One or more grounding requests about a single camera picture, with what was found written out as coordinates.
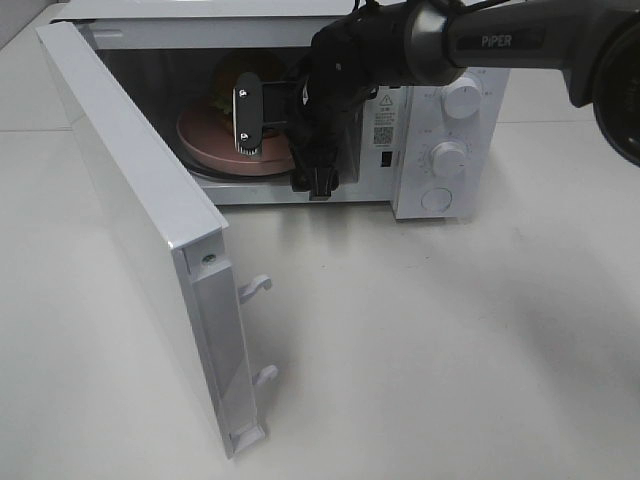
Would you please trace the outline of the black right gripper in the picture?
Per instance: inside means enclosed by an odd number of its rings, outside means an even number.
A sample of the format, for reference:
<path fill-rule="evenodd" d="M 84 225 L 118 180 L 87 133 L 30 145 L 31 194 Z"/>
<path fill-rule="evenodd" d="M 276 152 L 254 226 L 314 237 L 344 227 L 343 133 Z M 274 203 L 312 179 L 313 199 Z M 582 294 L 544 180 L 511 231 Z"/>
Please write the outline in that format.
<path fill-rule="evenodd" d="M 370 72 L 357 54 L 307 54 L 279 82 L 264 84 L 266 117 L 286 134 L 296 192 L 328 200 L 349 125 L 370 96 Z"/>

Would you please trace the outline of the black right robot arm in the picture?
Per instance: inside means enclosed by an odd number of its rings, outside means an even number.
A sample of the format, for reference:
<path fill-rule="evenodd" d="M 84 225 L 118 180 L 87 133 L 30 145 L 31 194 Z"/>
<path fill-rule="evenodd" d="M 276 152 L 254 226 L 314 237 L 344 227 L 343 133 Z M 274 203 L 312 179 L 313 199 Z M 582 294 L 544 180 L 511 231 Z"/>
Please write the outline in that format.
<path fill-rule="evenodd" d="M 637 2 L 369 1 L 319 30 L 289 77 L 293 189 L 331 196 L 346 125 L 376 89 L 444 86 L 470 67 L 562 72 L 570 102 L 591 105 L 611 147 L 638 162 Z"/>

